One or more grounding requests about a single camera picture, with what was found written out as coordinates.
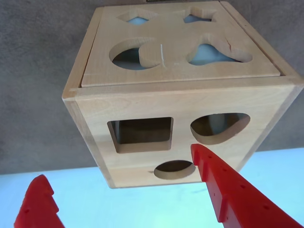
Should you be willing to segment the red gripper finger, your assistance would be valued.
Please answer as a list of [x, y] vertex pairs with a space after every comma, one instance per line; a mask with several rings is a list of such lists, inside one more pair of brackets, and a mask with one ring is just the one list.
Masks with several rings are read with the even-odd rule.
[[54, 191], [44, 175], [34, 178], [26, 191], [14, 227], [63, 228], [53, 194]]
[[207, 147], [192, 144], [190, 148], [193, 164], [207, 185], [216, 218], [224, 227], [301, 227]]

